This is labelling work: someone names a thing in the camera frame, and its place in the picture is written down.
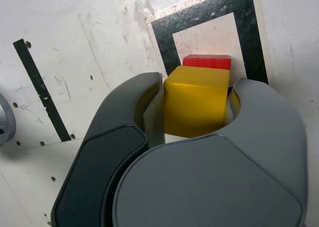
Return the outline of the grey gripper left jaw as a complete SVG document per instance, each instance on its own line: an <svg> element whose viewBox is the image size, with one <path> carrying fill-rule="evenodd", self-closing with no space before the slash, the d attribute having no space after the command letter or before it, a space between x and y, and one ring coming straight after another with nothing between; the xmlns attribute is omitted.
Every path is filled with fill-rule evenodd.
<svg viewBox="0 0 319 227"><path fill-rule="evenodd" d="M54 227L110 227L117 185L142 153L165 142L162 75L136 75L98 108L51 212Z"/></svg>

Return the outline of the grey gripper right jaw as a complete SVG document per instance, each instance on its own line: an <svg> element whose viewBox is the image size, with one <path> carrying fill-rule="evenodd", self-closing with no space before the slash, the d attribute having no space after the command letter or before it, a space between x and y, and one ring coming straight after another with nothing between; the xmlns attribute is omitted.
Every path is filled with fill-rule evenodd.
<svg viewBox="0 0 319 227"><path fill-rule="evenodd" d="M307 135L283 96L240 79L234 120L211 134L140 155L113 201L116 227L301 227L307 209Z"/></svg>

